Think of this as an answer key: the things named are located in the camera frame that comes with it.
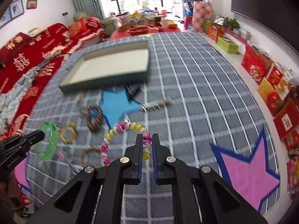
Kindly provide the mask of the pink floral wrapped box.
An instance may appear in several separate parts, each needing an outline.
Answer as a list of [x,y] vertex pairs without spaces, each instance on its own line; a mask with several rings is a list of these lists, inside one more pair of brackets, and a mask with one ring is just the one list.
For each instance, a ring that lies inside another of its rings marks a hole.
[[212,4],[195,1],[193,3],[192,32],[204,32],[206,20],[212,19]]

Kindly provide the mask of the red plastic colander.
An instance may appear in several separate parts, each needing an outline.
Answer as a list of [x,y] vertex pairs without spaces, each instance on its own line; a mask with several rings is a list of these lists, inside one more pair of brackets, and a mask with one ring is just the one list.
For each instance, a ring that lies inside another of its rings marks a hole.
[[148,31],[149,31],[149,27],[144,25],[131,27],[130,29],[127,30],[130,36],[147,34]]

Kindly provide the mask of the large black television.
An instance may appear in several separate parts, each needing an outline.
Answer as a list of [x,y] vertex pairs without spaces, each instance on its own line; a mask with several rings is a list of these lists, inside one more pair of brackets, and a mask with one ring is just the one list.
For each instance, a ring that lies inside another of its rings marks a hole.
[[266,27],[298,53],[298,0],[232,0],[231,11]]

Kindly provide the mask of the potted green plant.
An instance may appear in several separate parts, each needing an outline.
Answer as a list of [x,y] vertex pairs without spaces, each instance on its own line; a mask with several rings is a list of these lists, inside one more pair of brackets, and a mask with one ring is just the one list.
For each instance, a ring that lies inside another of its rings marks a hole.
[[239,30],[241,26],[236,19],[226,17],[224,19],[224,27],[233,31],[234,29]]

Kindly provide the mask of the silver star hair clip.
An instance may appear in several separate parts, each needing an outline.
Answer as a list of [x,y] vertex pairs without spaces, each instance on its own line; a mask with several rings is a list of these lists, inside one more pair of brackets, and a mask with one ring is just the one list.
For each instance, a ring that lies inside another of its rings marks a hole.
[[140,107],[143,112],[147,112],[147,111],[155,111],[157,109],[161,109],[163,107],[170,106],[171,104],[172,104],[171,98],[165,97],[165,98],[162,98],[159,100],[141,104]]

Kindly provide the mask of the green translucent bangle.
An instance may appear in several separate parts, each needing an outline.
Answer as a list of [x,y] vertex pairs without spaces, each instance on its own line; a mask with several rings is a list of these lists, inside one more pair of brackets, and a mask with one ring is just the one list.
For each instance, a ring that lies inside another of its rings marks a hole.
[[57,141],[58,141],[58,131],[54,123],[52,122],[44,122],[40,130],[47,135],[48,138],[46,140],[42,140],[41,142],[34,145],[34,150],[38,157],[40,157],[43,161],[50,161],[55,153]]

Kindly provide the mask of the silver heart pendant charm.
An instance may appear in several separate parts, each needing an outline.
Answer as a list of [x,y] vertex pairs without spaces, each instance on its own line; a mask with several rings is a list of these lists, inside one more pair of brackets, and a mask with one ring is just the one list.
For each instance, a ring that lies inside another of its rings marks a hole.
[[81,118],[86,118],[88,115],[88,110],[85,106],[79,105],[78,112]]

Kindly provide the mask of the grey floral blanket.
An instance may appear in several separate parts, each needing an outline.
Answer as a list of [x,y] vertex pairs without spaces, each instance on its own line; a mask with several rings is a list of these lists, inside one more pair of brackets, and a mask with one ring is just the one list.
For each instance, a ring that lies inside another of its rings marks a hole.
[[41,71],[46,67],[51,59],[61,54],[61,50],[50,52],[50,56],[45,58],[40,64],[33,67],[13,85],[12,89],[5,94],[1,94],[1,135],[5,135],[11,125],[13,118],[19,108],[20,102],[33,85],[33,82]]

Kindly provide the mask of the white mug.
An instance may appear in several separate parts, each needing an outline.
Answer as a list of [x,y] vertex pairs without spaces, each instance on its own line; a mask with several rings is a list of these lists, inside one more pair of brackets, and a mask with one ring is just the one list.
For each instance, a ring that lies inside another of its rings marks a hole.
[[165,19],[165,18],[162,18],[161,21],[160,21],[160,24],[161,24],[161,27],[163,29],[166,29],[166,28],[169,27],[169,20]]

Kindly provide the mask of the red embroidered cushion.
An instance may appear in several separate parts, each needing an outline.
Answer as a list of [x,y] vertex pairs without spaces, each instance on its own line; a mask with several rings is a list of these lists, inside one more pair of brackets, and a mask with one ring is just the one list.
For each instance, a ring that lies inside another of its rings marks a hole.
[[70,38],[73,38],[79,33],[84,33],[87,31],[86,23],[84,17],[80,18],[78,21],[71,24],[71,26],[68,28]]

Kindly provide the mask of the black claw hair clip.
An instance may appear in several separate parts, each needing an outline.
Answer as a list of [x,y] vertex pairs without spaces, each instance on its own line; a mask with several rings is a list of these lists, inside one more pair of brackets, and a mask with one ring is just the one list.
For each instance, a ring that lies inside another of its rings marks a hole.
[[128,100],[132,100],[141,91],[140,86],[134,87],[131,84],[127,84],[124,89]]

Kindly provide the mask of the grey checked table cloth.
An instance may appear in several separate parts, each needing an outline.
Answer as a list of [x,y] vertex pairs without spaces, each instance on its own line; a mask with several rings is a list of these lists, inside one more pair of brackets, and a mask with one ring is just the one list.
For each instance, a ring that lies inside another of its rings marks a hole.
[[[87,90],[64,94],[59,84],[71,65],[87,50],[69,59],[55,73],[27,119],[25,131],[38,129],[44,122],[73,122],[78,138],[69,146],[59,142],[56,154],[43,161],[30,150],[26,178],[27,196],[38,206],[46,203],[80,168],[83,151],[99,147],[108,125],[91,133],[75,102],[84,95],[82,105],[100,104],[113,109],[115,122],[128,117],[157,133],[162,145],[186,164],[208,165],[221,172],[212,145],[243,158],[254,154],[259,133],[266,133],[266,156],[254,162],[255,170],[244,172],[245,195],[254,197],[258,210],[266,214],[280,197],[280,175],[275,144],[253,95],[233,66],[202,36],[188,33],[155,34],[149,39],[149,79],[134,101],[128,102],[122,88]],[[143,112],[140,105],[170,97],[170,106]]]

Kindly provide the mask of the shallow green tray box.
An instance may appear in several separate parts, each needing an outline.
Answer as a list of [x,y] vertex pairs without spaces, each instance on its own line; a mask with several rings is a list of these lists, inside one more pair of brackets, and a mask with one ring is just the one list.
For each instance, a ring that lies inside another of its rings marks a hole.
[[149,41],[145,38],[85,52],[71,65],[59,88],[69,93],[142,83],[149,76],[149,57]]

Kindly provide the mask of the red wedding sofa cover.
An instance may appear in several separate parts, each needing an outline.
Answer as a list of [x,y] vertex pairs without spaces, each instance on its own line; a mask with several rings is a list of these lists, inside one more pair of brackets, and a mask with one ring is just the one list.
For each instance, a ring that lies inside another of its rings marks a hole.
[[1,50],[1,56],[10,57],[7,65],[1,69],[1,94],[7,93],[20,77],[50,56],[50,52],[61,50],[61,54],[50,60],[41,74],[35,78],[33,85],[20,102],[11,125],[1,139],[22,133],[24,124],[37,99],[58,68],[74,52],[104,41],[107,34],[103,29],[96,32],[87,30],[70,38],[69,27],[55,23],[34,37],[24,33],[16,34]]

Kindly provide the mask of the round red table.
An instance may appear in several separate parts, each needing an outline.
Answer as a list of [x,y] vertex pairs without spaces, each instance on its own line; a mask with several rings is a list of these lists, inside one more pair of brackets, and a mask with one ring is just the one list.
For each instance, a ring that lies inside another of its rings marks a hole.
[[161,26],[155,26],[155,27],[149,27],[149,26],[135,26],[130,29],[124,30],[124,31],[114,31],[112,35],[110,36],[110,39],[112,41],[115,41],[117,39],[126,38],[126,37],[132,37],[132,36],[139,36],[139,35],[150,35],[153,33],[162,33],[162,32],[181,32],[179,28],[163,28]]

